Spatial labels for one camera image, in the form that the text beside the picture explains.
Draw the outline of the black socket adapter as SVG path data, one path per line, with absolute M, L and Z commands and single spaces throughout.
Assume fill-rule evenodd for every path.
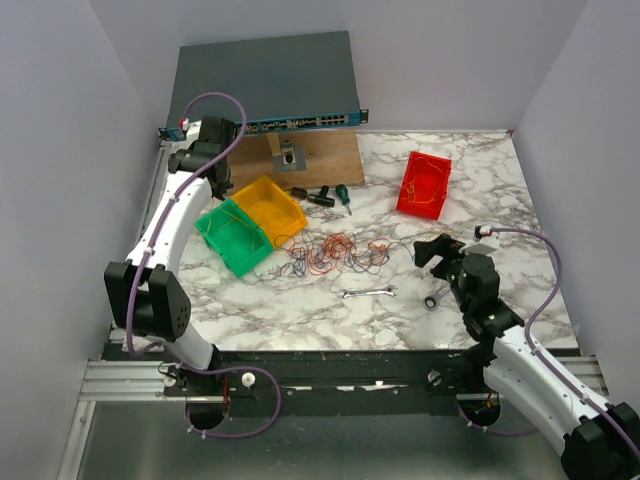
M 335 199 L 329 197 L 328 193 L 329 193 L 329 186 L 323 185 L 317 194 L 309 193 L 307 195 L 307 199 L 315 205 L 332 208 L 335 206 Z

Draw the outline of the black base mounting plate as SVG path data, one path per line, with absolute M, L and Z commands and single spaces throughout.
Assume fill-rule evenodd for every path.
M 491 425 L 502 412 L 463 350 L 222 351 L 216 376 L 165 368 L 164 393 L 233 417 L 466 413 Z

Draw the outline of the wooden board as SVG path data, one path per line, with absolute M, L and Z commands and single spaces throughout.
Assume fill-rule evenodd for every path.
M 278 171 L 282 164 L 273 155 L 275 143 L 281 152 L 302 157 L 306 168 Z M 307 189 L 338 184 L 361 185 L 365 175 L 356 132 L 353 129 L 316 130 L 248 136 L 229 155 L 231 181 L 240 190 L 262 176 L 270 177 L 279 187 Z

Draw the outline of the silver open-end wrench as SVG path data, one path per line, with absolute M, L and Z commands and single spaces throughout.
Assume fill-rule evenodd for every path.
M 338 292 L 338 296 L 342 299 L 347 298 L 355 298 L 355 297 L 365 297 L 365 296 L 391 296 L 395 297 L 397 288 L 394 285 L 388 285 L 384 288 L 372 288 L 372 289 L 361 289 L 361 290 L 348 290 L 342 289 Z

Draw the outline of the yellow plastic bin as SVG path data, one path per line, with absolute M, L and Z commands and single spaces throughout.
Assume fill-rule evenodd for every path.
M 231 199 L 279 248 L 308 224 L 299 203 L 268 176 L 262 176 L 231 196 Z

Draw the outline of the green plastic bin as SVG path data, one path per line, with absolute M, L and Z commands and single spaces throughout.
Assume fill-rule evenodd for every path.
M 226 199 L 195 222 L 208 247 L 241 278 L 273 251 L 264 231 L 231 199 Z

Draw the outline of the grey metal socket bracket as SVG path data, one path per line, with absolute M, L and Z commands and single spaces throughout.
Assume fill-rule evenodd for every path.
M 307 169 L 306 151 L 291 140 L 281 139 L 277 133 L 266 134 L 275 173 L 301 172 Z

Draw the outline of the silver ratchet wrench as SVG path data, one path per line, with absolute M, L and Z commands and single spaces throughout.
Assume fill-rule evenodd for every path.
M 448 284 L 441 286 L 439 289 L 435 290 L 431 294 L 427 295 L 423 299 L 424 307 L 433 311 L 438 308 L 441 300 L 451 291 L 451 287 Z

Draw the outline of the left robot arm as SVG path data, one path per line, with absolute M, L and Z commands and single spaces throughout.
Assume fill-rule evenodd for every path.
M 188 146 L 171 153 L 157 208 L 134 249 L 104 271 L 109 304 L 133 358 L 161 347 L 188 370 L 201 395 L 222 380 L 216 347 L 190 323 L 191 301 L 178 279 L 180 261 L 205 204 L 231 188 L 227 154 L 238 143 L 234 122 L 207 116 L 191 126 Z

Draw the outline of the aluminium frame rail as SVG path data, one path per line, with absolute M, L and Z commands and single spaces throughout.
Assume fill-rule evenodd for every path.
M 186 392 L 170 391 L 164 375 L 168 364 L 158 361 L 89 362 L 81 382 L 79 400 L 84 402 L 180 401 Z

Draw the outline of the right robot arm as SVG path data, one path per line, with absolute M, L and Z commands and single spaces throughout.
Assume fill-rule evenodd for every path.
M 469 390 L 487 387 L 505 397 L 553 446 L 570 479 L 636 479 L 639 416 L 627 403 L 612 404 L 571 373 L 500 297 L 493 259 L 448 234 L 417 241 L 414 263 L 438 263 L 476 345 L 460 367 Z

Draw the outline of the grey blue network switch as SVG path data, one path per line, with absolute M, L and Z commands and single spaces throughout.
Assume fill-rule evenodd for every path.
M 367 123 L 348 32 L 181 47 L 159 134 L 181 141 L 205 116 L 245 124 L 249 135 Z

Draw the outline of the red plastic bin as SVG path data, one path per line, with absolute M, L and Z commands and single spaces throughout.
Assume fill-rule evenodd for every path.
M 448 196 L 452 161 L 417 151 L 409 155 L 396 210 L 438 220 Z

